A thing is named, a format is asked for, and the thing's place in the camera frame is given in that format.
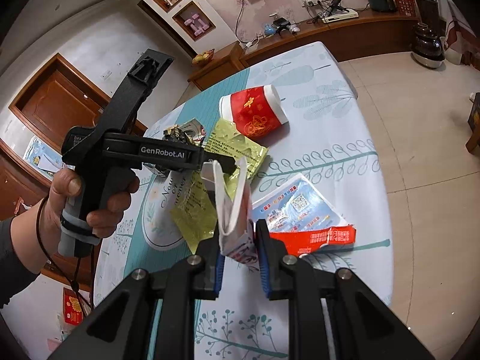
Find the person left hand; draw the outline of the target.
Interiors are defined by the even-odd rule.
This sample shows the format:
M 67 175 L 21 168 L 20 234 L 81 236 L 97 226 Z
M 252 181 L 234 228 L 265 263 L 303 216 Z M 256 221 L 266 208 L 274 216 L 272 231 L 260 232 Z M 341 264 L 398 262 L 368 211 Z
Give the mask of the person left hand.
M 38 210 L 36 232 L 45 255 L 83 258 L 114 233 L 130 207 L 139 179 L 130 169 L 80 176 L 57 172 Z

